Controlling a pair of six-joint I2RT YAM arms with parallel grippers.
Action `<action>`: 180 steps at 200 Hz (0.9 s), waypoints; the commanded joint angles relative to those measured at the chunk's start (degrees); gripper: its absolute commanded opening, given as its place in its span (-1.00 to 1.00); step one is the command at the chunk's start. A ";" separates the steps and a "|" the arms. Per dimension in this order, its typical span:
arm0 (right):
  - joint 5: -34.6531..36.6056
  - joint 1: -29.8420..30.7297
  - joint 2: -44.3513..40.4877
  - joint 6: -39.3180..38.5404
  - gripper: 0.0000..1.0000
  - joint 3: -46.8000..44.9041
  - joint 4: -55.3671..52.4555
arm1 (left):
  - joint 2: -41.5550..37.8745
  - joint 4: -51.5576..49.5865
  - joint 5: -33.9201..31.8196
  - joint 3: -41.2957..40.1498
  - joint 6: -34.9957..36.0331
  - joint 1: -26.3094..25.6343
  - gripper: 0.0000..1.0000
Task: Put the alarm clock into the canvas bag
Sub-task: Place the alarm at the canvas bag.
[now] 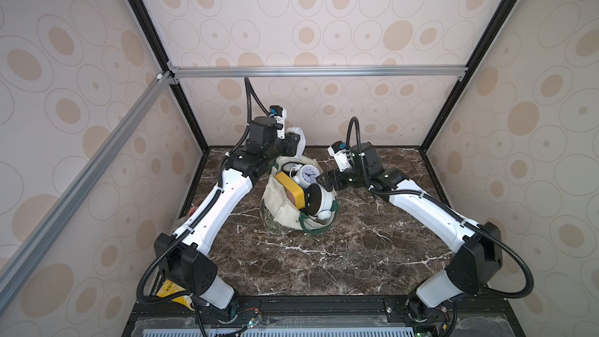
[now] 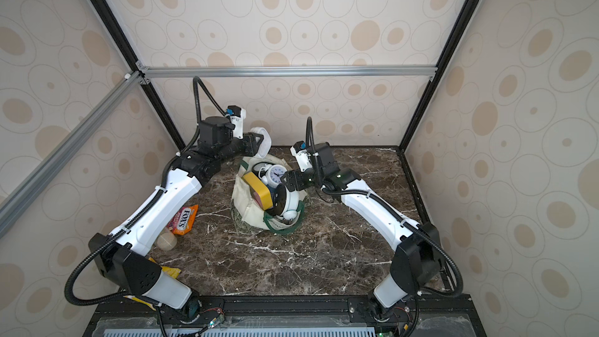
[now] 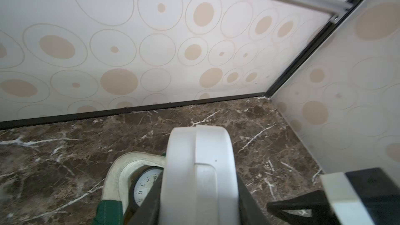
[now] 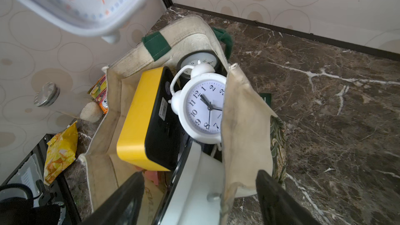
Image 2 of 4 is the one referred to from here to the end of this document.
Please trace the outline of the small white round clock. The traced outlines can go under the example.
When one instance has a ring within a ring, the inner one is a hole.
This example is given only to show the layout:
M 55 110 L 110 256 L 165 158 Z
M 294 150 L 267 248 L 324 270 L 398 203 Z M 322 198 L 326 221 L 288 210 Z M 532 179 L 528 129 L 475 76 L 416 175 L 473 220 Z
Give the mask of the small white round clock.
M 276 188 L 282 183 L 282 177 L 287 172 L 287 169 L 283 165 L 264 165 L 258 175 L 261 181 L 271 188 Z

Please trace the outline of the yellow square alarm clock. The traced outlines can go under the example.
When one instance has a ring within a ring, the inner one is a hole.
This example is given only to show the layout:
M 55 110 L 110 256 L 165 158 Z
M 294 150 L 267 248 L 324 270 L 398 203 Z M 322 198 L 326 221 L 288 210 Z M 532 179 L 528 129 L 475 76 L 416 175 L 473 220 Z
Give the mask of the yellow square alarm clock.
M 271 191 L 257 175 L 252 172 L 245 173 L 242 180 L 249 186 L 252 198 L 263 211 L 273 208 Z

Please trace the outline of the cream canvas tote bag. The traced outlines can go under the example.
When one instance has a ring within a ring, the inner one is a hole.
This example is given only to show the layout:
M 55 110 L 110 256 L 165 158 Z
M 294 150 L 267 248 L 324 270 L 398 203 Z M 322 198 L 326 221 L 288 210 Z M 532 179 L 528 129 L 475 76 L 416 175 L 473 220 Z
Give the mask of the cream canvas tote bag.
M 240 168 L 236 176 L 235 186 L 232 193 L 232 209 L 237 213 L 240 220 L 256 229 L 268 230 L 279 235 L 289 235 L 295 232 L 303 223 L 306 209 L 305 192 L 299 193 L 298 216 L 292 222 L 286 222 L 272 215 L 272 208 L 263 211 L 251 196 L 249 186 L 242 180 L 245 173 L 252 172 L 257 175 L 264 165 L 283 165 L 287 171 L 291 169 L 290 165 L 283 159 L 268 155 L 264 159 L 257 157 L 245 157 L 240 162 Z M 275 189 L 268 187 L 271 196 L 275 199 Z

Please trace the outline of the white clock black back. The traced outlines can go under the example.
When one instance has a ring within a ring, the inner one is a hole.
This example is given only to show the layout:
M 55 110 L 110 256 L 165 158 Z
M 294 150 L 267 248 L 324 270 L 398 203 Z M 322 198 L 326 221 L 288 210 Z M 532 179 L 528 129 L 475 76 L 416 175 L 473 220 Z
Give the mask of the white clock black back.
M 298 216 L 300 196 L 297 191 L 289 191 L 284 184 L 275 189 L 272 215 L 286 222 L 292 222 Z

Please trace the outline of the white square orange-number clock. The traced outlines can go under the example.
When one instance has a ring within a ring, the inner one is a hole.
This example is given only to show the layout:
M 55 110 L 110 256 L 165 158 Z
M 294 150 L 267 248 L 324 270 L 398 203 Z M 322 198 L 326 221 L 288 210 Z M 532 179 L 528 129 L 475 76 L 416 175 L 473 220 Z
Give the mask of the white square orange-number clock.
M 264 159 L 271 149 L 272 141 L 269 132 L 261 126 L 252 127 L 250 132 L 256 136 L 257 152 L 254 157 Z

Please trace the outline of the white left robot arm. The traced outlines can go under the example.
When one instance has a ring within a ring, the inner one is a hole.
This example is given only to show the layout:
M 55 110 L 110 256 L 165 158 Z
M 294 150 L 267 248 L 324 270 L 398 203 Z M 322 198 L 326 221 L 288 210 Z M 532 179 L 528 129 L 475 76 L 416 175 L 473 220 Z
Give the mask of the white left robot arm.
M 181 207 L 220 172 L 222 164 L 237 156 L 265 157 L 270 136 L 262 128 L 244 132 L 246 112 L 239 106 L 218 107 L 219 114 L 203 118 L 200 94 L 210 92 L 198 76 L 193 78 L 197 116 L 195 133 L 184 149 L 165 166 L 154 193 L 126 221 L 105 236 L 96 234 L 89 242 L 90 254 L 68 277 L 64 296 L 74 306 L 101 304 L 135 296 L 154 307 L 168 307 L 180 321 L 191 322 L 200 313 L 197 292 L 168 276 L 147 257 L 154 242 Z M 118 293 L 81 299 L 74 285 L 83 270 L 95 263 L 100 274 L 119 286 Z

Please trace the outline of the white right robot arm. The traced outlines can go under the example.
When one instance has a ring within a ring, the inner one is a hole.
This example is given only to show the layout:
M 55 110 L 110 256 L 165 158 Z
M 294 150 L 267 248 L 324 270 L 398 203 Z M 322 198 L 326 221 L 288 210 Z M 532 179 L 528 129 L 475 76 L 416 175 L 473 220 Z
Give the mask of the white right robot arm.
M 417 298 L 420 291 L 446 298 L 463 293 L 463 276 L 441 247 L 438 230 L 420 224 L 375 193 L 354 170 L 340 168 L 329 143 L 316 143 L 312 118 L 307 119 L 304 141 L 292 154 L 299 165 L 282 176 L 290 192 L 314 188 L 351 208 L 373 226 L 394 251 L 389 274 L 371 292 L 373 312 L 384 313 L 398 302 Z

